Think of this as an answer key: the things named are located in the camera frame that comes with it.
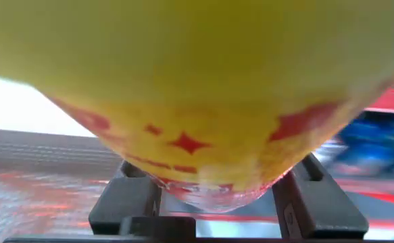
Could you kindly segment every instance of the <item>red star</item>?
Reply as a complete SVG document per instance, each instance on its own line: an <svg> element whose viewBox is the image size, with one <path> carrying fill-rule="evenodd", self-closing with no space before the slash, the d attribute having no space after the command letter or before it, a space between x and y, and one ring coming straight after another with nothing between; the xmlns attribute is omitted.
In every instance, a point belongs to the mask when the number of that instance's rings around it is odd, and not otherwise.
<svg viewBox="0 0 394 243"><path fill-rule="evenodd" d="M341 102L313 105L294 114L280 116L278 129L269 137L268 142L296 136L322 126Z"/></svg>
<svg viewBox="0 0 394 243"><path fill-rule="evenodd" d="M191 155L198 149L204 147L211 147L211 144L194 140L193 138L188 136L185 132L182 132L179 138L177 138L175 141L169 142L168 144L182 148Z"/></svg>
<svg viewBox="0 0 394 243"><path fill-rule="evenodd" d="M150 132L151 134L153 134L155 136L159 136L162 133L162 129L161 128L155 127L152 124L149 124L149 125L145 126L144 130L146 132Z"/></svg>

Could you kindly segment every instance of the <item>black bracket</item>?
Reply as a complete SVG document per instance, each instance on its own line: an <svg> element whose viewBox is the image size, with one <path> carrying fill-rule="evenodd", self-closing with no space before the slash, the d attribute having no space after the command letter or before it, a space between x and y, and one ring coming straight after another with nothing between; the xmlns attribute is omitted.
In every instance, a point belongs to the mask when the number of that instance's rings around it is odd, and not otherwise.
<svg viewBox="0 0 394 243"><path fill-rule="evenodd" d="M362 239L368 231L366 218L312 154L272 189L283 238Z"/></svg>
<svg viewBox="0 0 394 243"><path fill-rule="evenodd" d="M158 216L162 190L140 169L123 162L89 214L94 234L117 235L126 217Z"/></svg>

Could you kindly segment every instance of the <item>red star pattern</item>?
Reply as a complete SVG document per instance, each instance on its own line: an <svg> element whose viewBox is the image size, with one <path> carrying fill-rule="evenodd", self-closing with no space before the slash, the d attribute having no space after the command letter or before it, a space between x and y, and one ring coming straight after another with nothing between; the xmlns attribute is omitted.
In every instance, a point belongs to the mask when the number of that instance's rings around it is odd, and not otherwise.
<svg viewBox="0 0 394 243"><path fill-rule="evenodd" d="M212 146L211 144L199 142L191 138L185 132L182 132L179 138L177 138L175 141L169 142L168 144L171 146L182 148L191 155L198 149Z"/></svg>
<svg viewBox="0 0 394 243"><path fill-rule="evenodd" d="M159 136L162 133L162 129L159 127L156 127L152 124L148 124L147 126L145 126L144 130L146 132L150 132L151 134L155 135L155 136Z"/></svg>
<svg viewBox="0 0 394 243"><path fill-rule="evenodd" d="M339 107L341 102L313 105L294 114L280 116L280 125L270 135L268 142L296 136L322 126Z"/></svg>

